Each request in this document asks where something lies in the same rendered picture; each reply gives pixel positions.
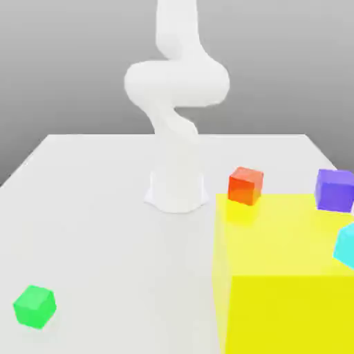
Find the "small red cube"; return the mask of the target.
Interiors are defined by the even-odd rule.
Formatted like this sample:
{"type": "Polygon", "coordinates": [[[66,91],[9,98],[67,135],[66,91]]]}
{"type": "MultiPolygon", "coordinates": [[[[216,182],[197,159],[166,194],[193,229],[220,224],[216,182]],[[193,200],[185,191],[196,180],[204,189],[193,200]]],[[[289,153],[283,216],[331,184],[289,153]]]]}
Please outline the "small red cube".
{"type": "Polygon", "coordinates": [[[245,205],[254,205],[261,195],[264,173],[237,167],[229,177],[228,199],[245,205]]]}

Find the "small purple cube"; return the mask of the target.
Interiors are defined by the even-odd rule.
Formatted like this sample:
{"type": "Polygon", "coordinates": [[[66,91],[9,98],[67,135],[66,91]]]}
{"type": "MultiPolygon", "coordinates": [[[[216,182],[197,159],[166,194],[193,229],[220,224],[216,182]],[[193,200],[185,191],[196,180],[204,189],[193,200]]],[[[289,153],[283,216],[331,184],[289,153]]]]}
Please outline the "small purple cube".
{"type": "Polygon", "coordinates": [[[354,173],[319,169],[315,185],[317,209],[350,213],[354,203],[354,173]]]}

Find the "small cyan cube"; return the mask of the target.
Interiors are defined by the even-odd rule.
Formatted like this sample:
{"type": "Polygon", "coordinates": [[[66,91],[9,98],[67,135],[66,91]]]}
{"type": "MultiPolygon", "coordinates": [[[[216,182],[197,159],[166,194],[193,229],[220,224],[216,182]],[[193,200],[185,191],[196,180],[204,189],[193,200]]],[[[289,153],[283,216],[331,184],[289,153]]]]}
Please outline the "small cyan cube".
{"type": "Polygon", "coordinates": [[[333,258],[354,270],[354,223],[339,230],[333,258]]]}

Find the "small green cube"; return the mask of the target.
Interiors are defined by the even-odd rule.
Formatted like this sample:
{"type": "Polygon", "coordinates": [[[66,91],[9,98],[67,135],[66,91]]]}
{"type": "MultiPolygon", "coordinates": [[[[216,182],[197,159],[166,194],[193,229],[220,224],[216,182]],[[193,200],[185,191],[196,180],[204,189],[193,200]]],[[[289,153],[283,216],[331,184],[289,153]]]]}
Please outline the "small green cube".
{"type": "Polygon", "coordinates": [[[57,310],[52,290],[29,285],[13,303],[17,321],[35,329],[42,329],[57,310]]]}

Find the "large yellow box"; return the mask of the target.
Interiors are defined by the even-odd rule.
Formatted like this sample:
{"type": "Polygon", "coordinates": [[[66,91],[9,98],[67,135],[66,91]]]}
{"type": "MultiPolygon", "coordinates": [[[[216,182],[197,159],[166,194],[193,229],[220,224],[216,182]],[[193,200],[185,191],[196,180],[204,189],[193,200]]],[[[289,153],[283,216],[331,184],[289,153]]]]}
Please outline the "large yellow box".
{"type": "Polygon", "coordinates": [[[333,257],[347,213],[312,194],[216,196],[212,285],[221,354],[354,354],[354,270],[333,257]]]}

